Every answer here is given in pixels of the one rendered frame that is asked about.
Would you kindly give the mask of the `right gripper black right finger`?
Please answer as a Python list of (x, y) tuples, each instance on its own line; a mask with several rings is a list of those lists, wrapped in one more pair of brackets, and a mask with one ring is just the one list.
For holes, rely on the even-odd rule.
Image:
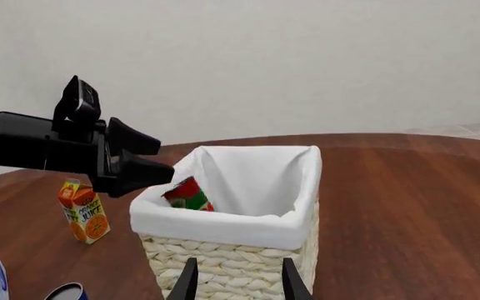
[(314, 300), (290, 257), (283, 259), (282, 287), (285, 300)]

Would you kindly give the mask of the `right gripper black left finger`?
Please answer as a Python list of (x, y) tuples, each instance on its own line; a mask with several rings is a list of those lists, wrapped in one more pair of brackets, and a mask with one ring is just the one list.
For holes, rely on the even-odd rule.
[(186, 261), (180, 277), (167, 300), (195, 300), (198, 288), (198, 261), (191, 257)]

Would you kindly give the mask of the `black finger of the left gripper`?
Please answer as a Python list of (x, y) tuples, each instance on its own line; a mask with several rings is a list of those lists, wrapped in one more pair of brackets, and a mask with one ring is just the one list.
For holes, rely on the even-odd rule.
[(119, 156), (122, 150), (137, 155), (156, 155), (161, 142), (137, 131), (116, 117), (111, 117), (107, 125), (107, 144), (112, 156)]
[(116, 163), (114, 197), (119, 198), (135, 190), (168, 184), (174, 168), (122, 150)]

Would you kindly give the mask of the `wicker basket with white liner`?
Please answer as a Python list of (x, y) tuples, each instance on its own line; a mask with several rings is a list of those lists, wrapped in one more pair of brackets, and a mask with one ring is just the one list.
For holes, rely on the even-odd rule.
[(214, 209), (171, 207), (163, 196), (171, 184), (133, 199), (131, 227), (163, 295), (189, 258), (197, 259), (196, 300), (284, 300), (284, 258), (313, 287), (323, 169), (318, 147), (197, 147), (174, 169), (172, 181), (194, 177)]

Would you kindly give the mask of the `red and green tin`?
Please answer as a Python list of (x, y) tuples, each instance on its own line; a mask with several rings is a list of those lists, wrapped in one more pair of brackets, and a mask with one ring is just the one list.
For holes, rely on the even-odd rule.
[(164, 197), (170, 207), (195, 211), (213, 212), (214, 206), (208, 201), (194, 177), (187, 177), (173, 189), (165, 192)]

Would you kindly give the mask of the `orange juice carton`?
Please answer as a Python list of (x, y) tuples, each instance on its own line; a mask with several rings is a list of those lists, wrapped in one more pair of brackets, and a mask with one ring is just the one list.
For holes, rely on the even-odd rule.
[(94, 244), (110, 232), (101, 199), (93, 187), (82, 184), (78, 179), (66, 179), (57, 199), (78, 241)]

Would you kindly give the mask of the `blue tin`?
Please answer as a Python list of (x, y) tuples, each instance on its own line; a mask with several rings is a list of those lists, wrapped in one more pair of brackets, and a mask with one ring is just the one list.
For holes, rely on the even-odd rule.
[(69, 282), (57, 287), (43, 300), (89, 300), (82, 284)]

